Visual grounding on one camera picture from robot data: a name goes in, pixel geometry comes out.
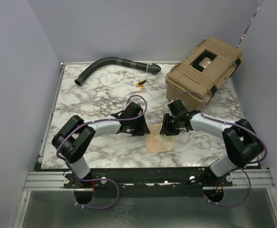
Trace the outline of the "pink tan envelope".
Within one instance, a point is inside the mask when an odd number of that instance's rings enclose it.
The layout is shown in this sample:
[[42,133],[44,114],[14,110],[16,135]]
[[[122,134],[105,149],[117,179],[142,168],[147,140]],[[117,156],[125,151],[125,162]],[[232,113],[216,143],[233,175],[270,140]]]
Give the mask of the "pink tan envelope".
[[150,133],[145,135],[147,153],[168,152],[173,148],[176,136],[160,135],[161,128],[161,124],[148,125]]

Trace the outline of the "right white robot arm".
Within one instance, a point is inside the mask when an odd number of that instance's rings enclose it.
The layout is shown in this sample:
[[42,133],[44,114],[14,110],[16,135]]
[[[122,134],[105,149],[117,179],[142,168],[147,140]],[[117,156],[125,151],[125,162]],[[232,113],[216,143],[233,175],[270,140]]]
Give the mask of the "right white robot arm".
[[215,186],[226,173],[243,168],[259,156],[264,145],[246,119],[226,122],[206,116],[200,111],[188,111],[180,100],[168,104],[169,114],[164,114],[160,135],[178,135],[181,130],[205,132],[224,141],[227,154],[208,167],[205,182]]

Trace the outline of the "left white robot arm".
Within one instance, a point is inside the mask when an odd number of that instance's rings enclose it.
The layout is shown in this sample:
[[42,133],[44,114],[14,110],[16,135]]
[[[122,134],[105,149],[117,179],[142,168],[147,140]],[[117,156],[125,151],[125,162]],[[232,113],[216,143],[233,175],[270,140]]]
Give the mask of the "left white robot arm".
[[78,115],[72,116],[52,139],[57,156],[66,162],[75,173],[75,182],[80,187],[91,183],[90,167],[84,154],[92,139],[109,134],[129,133],[142,136],[150,131],[146,125],[144,113],[146,109],[135,102],[104,119],[84,121]]

